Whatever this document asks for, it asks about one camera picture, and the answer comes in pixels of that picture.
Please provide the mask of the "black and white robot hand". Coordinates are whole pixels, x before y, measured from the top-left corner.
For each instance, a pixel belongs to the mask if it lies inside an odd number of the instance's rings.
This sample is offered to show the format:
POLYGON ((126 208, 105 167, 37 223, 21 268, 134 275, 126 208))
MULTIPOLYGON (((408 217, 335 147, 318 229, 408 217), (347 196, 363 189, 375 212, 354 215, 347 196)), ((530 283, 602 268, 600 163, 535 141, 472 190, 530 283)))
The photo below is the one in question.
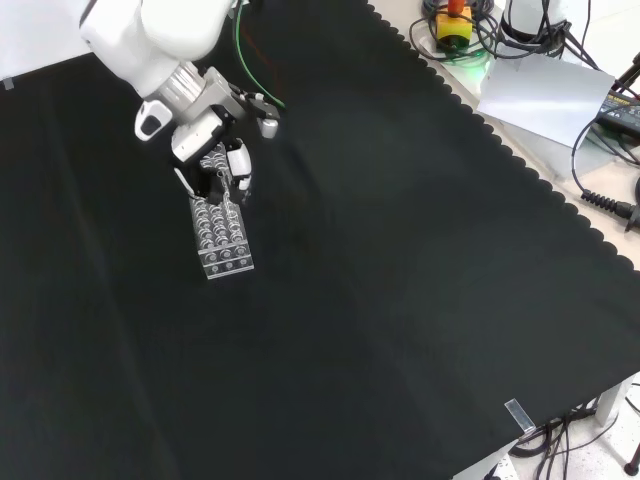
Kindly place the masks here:
POLYGON ((262 137, 272 139, 280 115, 263 94, 228 83, 213 68, 204 80, 203 92, 172 135, 174 170, 190 195, 213 205, 226 196, 240 203, 251 186, 252 162, 248 147, 233 129, 244 118, 253 118, 262 137))

